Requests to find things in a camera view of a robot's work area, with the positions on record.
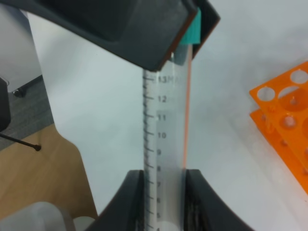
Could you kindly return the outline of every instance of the white table surface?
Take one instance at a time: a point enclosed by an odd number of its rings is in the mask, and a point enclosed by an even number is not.
[[[248,91],[308,56],[306,0],[216,0],[192,67],[188,168],[256,230],[308,229],[308,196],[258,132]],[[143,168],[141,69],[29,15],[59,133],[79,149],[97,211]]]

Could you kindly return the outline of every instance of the printed number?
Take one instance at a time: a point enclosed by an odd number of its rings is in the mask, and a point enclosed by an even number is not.
[[[159,83],[169,83],[173,82],[173,76],[159,76],[158,77]]]
[[[158,120],[166,120],[166,115],[158,115]]]
[[[159,102],[163,102],[165,103],[167,101],[167,96],[163,95],[163,96],[158,96],[158,101]]]
[[[165,138],[167,137],[167,134],[166,134],[165,132],[162,132],[162,133],[159,132],[159,133],[158,133],[158,137],[159,137],[159,138],[165,139]]]

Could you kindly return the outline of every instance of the orange test tube rack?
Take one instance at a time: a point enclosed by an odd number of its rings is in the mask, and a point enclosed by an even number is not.
[[[308,193],[308,62],[250,90],[260,109],[250,114]]]

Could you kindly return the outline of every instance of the orange stripe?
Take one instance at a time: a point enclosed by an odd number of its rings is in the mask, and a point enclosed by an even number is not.
[[[183,168],[186,167],[187,161],[187,148],[188,148],[188,123],[189,123],[189,103],[191,94],[191,73],[192,73],[192,45],[188,48],[188,76],[187,76],[187,89],[186,89],[186,106],[185,106],[185,133],[184,133],[184,157]]]

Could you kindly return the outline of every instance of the black plastic bracket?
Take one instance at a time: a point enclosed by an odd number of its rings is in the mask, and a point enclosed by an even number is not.
[[[46,18],[150,71],[171,56],[197,13],[202,41],[219,21],[207,0],[0,0]],[[194,53],[201,45],[194,46]]]
[[[143,231],[143,171],[130,171],[87,231]],[[252,231],[217,196],[199,170],[186,171],[185,231]]]

